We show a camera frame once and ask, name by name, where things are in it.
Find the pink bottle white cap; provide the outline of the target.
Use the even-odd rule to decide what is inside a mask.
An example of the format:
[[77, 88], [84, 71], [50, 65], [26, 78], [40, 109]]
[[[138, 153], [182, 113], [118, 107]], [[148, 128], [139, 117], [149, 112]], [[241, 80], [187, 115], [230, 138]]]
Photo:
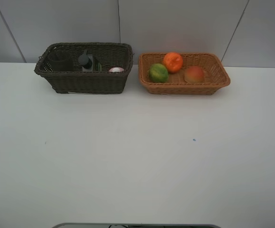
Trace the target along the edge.
[[112, 67], [111, 69], [109, 69], [109, 72], [111, 73], [117, 73], [117, 72], [123, 72], [124, 69], [122, 67]]

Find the dark brown wicker basket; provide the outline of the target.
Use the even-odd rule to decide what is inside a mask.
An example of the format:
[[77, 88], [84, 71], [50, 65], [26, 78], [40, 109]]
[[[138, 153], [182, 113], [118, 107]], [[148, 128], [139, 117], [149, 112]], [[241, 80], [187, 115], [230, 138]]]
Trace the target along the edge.
[[[79, 56], [87, 49], [101, 63], [102, 71], [83, 72], [78, 63]], [[48, 55], [54, 50], [65, 50], [71, 55], [74, 70], [54, 72]], [[34, 72], [46, 79], [60, 94], [120, 94], [133, 66], [132, 47], [124, 43], [83, 42], [55, 43], [50, 45], [39, 58]], [[112, 67], [122, 67], [123, 72], [111, 73]]]

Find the red yellow peach fruit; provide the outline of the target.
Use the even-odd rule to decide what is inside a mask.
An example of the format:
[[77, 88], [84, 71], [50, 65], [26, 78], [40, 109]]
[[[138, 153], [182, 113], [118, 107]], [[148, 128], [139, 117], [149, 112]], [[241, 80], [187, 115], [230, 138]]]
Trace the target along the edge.
[[205, 81], [203, 69], [199, 66], [191, 66], [185, 69], [184, 80], [187, 83], [203, 83]]

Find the green lime fruit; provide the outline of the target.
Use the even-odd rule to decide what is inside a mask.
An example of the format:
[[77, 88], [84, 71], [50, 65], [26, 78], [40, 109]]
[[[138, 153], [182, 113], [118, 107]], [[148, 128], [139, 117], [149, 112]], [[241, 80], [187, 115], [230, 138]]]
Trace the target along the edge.
[[169, 79], [167, 68], [160, 63], [151, 65], [148, 74], [150, 80], [154, 83], [165, 83]]

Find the translucent purple plastic cup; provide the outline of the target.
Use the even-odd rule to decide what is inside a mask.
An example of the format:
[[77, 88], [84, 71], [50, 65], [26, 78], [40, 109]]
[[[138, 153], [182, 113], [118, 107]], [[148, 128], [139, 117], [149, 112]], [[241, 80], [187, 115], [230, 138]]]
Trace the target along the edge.
[[54, 72], [71, 72], [74, 70], [71, 55], [65, 50], [54, 50], [48, 55]]

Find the orange mandarin fruit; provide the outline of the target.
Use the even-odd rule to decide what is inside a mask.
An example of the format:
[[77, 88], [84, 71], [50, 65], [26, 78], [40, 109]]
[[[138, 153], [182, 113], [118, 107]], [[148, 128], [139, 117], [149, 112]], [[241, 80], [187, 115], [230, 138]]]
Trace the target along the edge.
[[177, 73], [183, 66], [183, 58], [179, 53], [169, 52], [162, 61], [162, 64], [167, 68], [169, 73]]

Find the light orange wicker basket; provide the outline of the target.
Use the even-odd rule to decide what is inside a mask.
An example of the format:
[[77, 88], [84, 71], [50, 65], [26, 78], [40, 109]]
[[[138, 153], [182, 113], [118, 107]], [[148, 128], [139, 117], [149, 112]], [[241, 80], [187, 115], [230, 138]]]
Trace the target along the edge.
[[[230, 78], [219, 58], [211, 53], [181, 53], [182, 69], [170, 74], [165, 83], [154, 83], [149, 78], [149, 70], [153, 64], [161, 63], [166, 54], [163, 52], [142, 53], [139, 56], [139, 81], [151, 94], [167, 95], [212, 95], [230, 84]], [[204, 72], [204, 82], [193, 83], [184, 80], [184, 70], [198, 66]]]

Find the black square dispenser bottle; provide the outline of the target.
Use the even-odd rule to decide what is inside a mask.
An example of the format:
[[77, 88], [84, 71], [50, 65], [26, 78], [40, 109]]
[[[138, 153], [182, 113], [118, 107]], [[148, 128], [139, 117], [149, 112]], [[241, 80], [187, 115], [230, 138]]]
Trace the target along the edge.
[[79, 56], [78, 63], [82, 67], [83, 72], [102, 71], [102, 65], [99, 60], [93, 54], [89, 54], [87, 49]]

